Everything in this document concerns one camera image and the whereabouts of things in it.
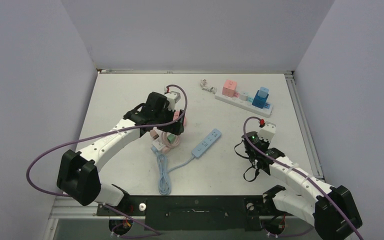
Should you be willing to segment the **green plug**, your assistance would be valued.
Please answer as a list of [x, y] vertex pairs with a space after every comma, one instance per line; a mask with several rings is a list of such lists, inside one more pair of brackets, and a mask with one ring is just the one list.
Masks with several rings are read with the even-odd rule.
[[167, 141], [172, 145], [176, 141], [176, 135], [172, 133], [168, 134]]

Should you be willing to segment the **white cube adapter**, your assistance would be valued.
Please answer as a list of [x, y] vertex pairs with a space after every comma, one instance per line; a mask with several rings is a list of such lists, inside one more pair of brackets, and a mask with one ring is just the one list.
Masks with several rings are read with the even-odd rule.
[[151, 143], [151, 150], [157, 154], [157, 153], [162, 153], [163, 150], [165, 149], [165, 145], [159, 140], [159, 139], [155, 139], [152, 143]]

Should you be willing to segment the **blue power strip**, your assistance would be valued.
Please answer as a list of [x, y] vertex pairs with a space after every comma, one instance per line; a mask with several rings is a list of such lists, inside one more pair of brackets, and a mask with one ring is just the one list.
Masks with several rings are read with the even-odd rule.
[[191, 154], [199, 159], [220, 137], [222, 133], [214, 128], [192, 151]]

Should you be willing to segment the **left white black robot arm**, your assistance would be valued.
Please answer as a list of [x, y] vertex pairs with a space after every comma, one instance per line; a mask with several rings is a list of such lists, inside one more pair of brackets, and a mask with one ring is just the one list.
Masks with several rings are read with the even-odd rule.
[[103, 183], [99, 172], [119, 151], [154, 128], [177, 136], [183, 133], [184, 110], [175, 116], [180, 99], [181, 94], [176, 91], [151, 92], [146, 102], [128, 111], [109, 135], [77, 152], [66, 151], [61, 158], [57, 187], [83, 206], [93, 202], [108, 204], [116, 215], [125, 214], [129, 208], [129, 201], [124, 198], [127, 192]]

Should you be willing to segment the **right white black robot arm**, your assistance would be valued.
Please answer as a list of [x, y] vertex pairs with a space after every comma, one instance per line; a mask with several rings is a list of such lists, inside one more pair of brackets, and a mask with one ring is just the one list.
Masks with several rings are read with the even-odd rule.
[[346, 187], [334, 187], [307, 173], [282, 151], [269, 148], [269, 142], [255, 131], [242, 135], [241, 142], [256, 174], [262, 170], [283, 182], [263, 193], [262, 207], [267, 213], [298, 217], [323, 240], [344, 240], [363, 225]]

